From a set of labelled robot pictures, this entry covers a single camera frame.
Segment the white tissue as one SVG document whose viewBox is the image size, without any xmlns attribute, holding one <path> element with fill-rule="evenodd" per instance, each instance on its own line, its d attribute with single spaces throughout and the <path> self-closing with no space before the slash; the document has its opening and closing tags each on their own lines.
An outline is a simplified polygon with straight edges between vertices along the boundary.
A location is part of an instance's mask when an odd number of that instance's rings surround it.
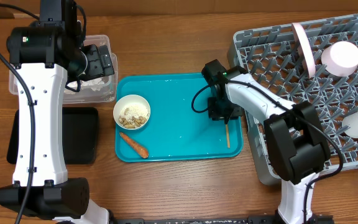
<svg viewBox="0 0 358 224">
<path fill-rule="evenodd" d="M 90 89 L 91 91 L 99 91 L 101 90 L 103 87 L 106 87 L 110 84 L 110 77 L 102 77 L 102 78 L 97 78 L 94 80 L 89 80 L 89 81 L 80 81 L 80 90 L 87 90 Z M 68 84 L 69 88 L 72 88 L 74 90 L 77 89 L 78 85 L 77 82 L 70 82 Z M 65 94 L 69 94 L 69 95 L 73 95 L 76 92 L 71 91 L 69 89 L 65 89 L 64 91 Z"/>
</svg>

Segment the wooden chopstick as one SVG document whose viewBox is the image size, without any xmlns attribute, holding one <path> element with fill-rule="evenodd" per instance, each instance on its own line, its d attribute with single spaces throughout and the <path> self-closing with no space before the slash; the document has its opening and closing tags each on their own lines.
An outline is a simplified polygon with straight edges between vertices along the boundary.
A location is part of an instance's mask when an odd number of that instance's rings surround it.
<svg viewBox="0 0 358 224">
<path fill-rule="evenodd" d="M 225 124 L 225 129 L 226 129 L 227 148 L 230 148 L 230 147 L 231 147 L 231 142 L 230 142 L 230 135 L 229 135 L 229 127 L 228 127 L 228 124 Z"/>
</svg>

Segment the white bowl with food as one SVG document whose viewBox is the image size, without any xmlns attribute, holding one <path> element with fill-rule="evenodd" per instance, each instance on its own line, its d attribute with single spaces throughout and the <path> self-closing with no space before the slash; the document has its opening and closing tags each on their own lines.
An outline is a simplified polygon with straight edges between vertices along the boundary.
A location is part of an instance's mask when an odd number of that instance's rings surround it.
<svg viewBox="0 0 358 224">
<path fill-rule="evenodd" d="M 128 130 L 143 128 L 151 115 L 149 102 L 139 95 L 126 95 L 117 101 L 113 108 L 116 124 Z"/>
</svg>

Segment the orange carrot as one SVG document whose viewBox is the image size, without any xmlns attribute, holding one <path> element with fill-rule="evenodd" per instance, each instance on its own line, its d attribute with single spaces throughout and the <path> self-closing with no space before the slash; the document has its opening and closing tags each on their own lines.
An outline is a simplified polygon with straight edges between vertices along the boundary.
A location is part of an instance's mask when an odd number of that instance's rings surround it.
<svg viewBox="0 0 358 224">
<path fill-rule="evenodd" d="M 147 159 L 149 157 L 149 152 L 144 146 L 142 146 L 123 132 L 120 132 L 119 135 L 131 148 L 133 148 L 133 150 L 135 150 L 136 153 L 138 153 L 141 158 Z"/>
</svg>

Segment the large pink plate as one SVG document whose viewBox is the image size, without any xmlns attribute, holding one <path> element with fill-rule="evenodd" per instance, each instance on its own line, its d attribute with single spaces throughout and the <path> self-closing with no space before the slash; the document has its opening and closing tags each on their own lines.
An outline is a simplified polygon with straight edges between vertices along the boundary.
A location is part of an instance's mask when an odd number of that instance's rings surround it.
<svg viewBox="0 0 358 224">
<path fill-rule="evenodd" d="M 297 22 L 292 23 L 291 28 L 294 40 L 299 43 L 298 53 L 303 56 L 302 66 L 307 71 L 308 77 L 313 78 L 316 73 L 316 65 L 306 32 L 303 26 Z"/>
</svg>

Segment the small pink bowl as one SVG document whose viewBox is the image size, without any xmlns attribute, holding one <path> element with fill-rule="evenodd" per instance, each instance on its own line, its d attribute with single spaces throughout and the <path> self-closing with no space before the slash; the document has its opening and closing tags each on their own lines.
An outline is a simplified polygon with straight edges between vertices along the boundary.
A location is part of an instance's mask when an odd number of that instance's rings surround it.
<svg viewBox="0 0 358 224">
<path fill-rule="evenodd" d="M 323 51 L 321 62 L 330 74 L 348 77 L 358 67 L 358 47 L 347 41 L 336 42 Z"/>
</svg>

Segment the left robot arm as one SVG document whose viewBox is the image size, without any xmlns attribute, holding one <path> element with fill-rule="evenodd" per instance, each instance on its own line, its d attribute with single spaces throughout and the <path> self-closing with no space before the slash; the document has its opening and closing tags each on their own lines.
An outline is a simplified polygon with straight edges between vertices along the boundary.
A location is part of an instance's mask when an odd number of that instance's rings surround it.
<svg viewBox="0 0 358 224">
<path fill-rule="evenodd" d="M 90 198 L 88 181 L 69 178 L 63 156 L 62 105 L 67 83 L 114 74 L 107 46 L 84 45 L 85 21 L 74 1 L 42 1 L 30 26 L 7 39 L 6 60 L 19 90 L 19 145 L 12 184 L 0 204 L 18 216 L 60 223 L 109 223 L 111 212 Z"/>
</svg>

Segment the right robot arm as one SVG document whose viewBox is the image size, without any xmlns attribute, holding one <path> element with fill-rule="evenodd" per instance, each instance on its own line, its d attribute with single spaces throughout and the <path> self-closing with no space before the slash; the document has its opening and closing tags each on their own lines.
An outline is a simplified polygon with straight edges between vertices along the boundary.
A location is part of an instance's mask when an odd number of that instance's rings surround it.
<svg viewBox="0 0 358 224">
<path fill-rule="evenodd" d="M 246 111 L 263 125 L 268 159 L 282 180 L 273 223 L 332 223 L 311 211 L 314 182 L 331 157 L 315 107 L 275 95 L 241 66 L 227 70 L 213 60 L 201 74 L 212 93 L 205 109 L 210 119 L 228 123 Z"/>
</svg>

